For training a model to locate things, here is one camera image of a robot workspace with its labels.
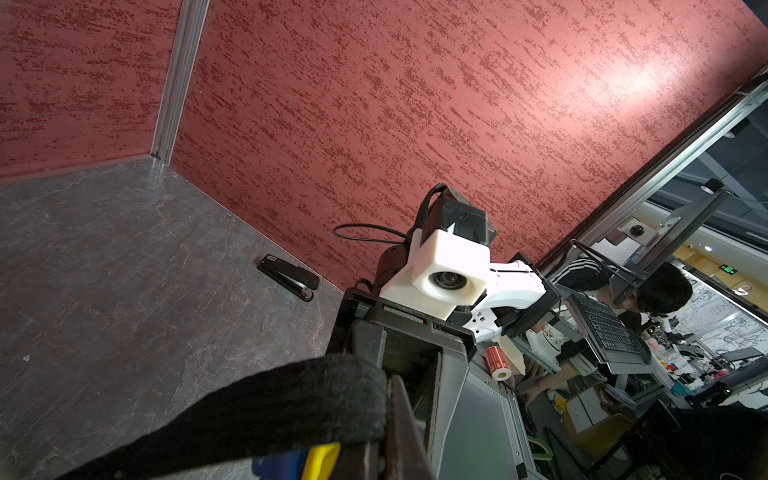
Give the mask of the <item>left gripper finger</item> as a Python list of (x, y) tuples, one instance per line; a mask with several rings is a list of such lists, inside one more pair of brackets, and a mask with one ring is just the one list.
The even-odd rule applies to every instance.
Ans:
[(389, 379), (384, 473), (387, 480), (434, 479), (423, 438), (400, 376)]

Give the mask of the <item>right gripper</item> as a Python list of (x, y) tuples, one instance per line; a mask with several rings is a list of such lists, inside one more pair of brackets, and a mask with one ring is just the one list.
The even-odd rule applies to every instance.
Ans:
[(438, 474), (474, 356), (471, 333), (350, 288), (342, 298), (326, 352), (357, 355), (403, 380), (428, 464)]

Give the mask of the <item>blue yellow toy charm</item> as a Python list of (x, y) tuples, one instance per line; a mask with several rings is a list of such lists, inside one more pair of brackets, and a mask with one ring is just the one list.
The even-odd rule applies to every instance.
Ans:
[(261, 480), (328, 480), (341, 453), (338, 443), (314, 446), (252, 461), (252, 474)]

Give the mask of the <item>black fabric bag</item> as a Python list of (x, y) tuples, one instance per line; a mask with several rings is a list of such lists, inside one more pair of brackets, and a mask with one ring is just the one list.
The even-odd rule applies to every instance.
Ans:
[(384, 437), (387, 376), (354, 355), (262, 371), (216, 390), (160, 429), (65, 473), (154, 479), (210, 465)]

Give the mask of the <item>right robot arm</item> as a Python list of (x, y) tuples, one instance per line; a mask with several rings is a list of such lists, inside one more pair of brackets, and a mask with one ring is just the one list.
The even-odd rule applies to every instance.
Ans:
[(347, 290), (328, 350), (403, 381), (417, 444), (437, 473), (478, 344), (530, 316), (546, 294), (522, 255), (495, 264), (487, 247), (436, 231), (387, 250), (371, 292)]

